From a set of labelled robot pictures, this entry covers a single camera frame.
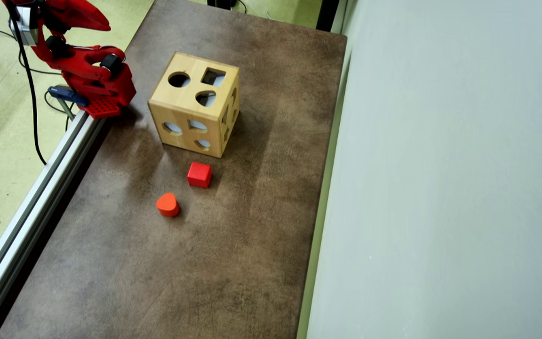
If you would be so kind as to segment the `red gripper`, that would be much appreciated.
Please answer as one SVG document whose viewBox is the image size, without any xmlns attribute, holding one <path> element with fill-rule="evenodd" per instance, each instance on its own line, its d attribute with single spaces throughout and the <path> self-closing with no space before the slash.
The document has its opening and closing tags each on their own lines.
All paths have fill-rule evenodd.
<svg viewBox="0 0 542 339">
<path fill-rule="evenodd" d="M 35 0 L 36 24 L 64 34 L 71 28 L 109 32 L 106 16 L 88 0 Z"/>
</svg>

